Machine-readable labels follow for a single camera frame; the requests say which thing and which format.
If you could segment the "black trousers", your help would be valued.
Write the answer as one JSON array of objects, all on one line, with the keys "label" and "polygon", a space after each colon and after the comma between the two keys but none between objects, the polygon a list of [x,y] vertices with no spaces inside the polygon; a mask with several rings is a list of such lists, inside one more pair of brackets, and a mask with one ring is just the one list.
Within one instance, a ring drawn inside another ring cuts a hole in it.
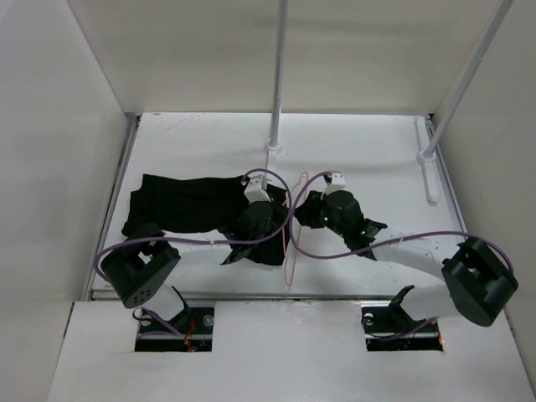
[{"label": "black trousers", "polygon": [[[286,195],[283,189],[271,184],[267,193],[275,202],[272,203],[275,230],[287,216],[287,208],[282,206]],[[241,177],[177,180],[143,174],[141,187],[131,192],[130,210],[121,232],[128,237],[143,224],[154,223],[159,229],[176,234],[218,230],[220,234],[230,235],[232,240],[253,240],[256,234],[246,234],[238,223],[247,207]],[[214,257],[210,261],[228,265],[246,258],[258,264],[281,266],[285,259],[283,233],[288,236],[288,226],[257,245],[226,246],[225,260],[221,251],[218,259]]]}]

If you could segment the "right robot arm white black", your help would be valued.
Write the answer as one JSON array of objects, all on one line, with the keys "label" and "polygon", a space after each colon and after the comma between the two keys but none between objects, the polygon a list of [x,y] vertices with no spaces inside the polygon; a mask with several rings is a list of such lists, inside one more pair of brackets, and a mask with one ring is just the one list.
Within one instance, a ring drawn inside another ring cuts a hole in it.
[{"label": "right robot arm white black", "polygon": [[518,289],[511,264],[486,241],[467,236],[460,243],[440,242],[437,232],[403,235],[365,217],[349,191],[312,191],[294,215],[302,226],[330,229],[359,257],[440,280],[428,288],[405,285],[388,306],[364,313],[386,332],[409,332],[432,318],[457,315],[490,327]]}]

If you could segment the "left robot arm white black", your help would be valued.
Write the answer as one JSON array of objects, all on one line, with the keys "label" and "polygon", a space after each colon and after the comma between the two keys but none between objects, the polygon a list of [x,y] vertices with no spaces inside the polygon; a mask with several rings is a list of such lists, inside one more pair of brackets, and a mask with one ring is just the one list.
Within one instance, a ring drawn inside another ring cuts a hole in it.
[{"label": "left robot arm white black", "polygon": [[172,240],[157,224],[142,225],[99,258],[97,268],[122,305],[139,322],[161,332],[184,334],[195,327],[190,306],[168,277],[180,264],[236,265],[250,260],[280,266],[285,259],[288,209],[276,201],[255,201],[222,229]]}]

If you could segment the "pink wire hanger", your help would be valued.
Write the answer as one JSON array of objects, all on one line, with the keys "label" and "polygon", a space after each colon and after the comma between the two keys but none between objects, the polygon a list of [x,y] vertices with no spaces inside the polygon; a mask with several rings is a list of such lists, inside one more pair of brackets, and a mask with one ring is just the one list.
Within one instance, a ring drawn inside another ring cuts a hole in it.
[{"label": "pink wire hanger", "polygon": [[[291,194],[294,194],[296,190],[299,190],[302,188],[304,183],[309,179],[309,173],[307,171],[303,171],[298,180],[294,183],[294,185],[291,188]],[[285,251],[285,259],[283,264],[283,272],[284,272],[284,283],[286,285],[287,290],[289,291],[292,287],[294,276],[295,276],[295,270],[296,270],[296,258],[297,258],[297,250],[292,244],[291,240],[288,241],[288,245],[283,247]]]}]

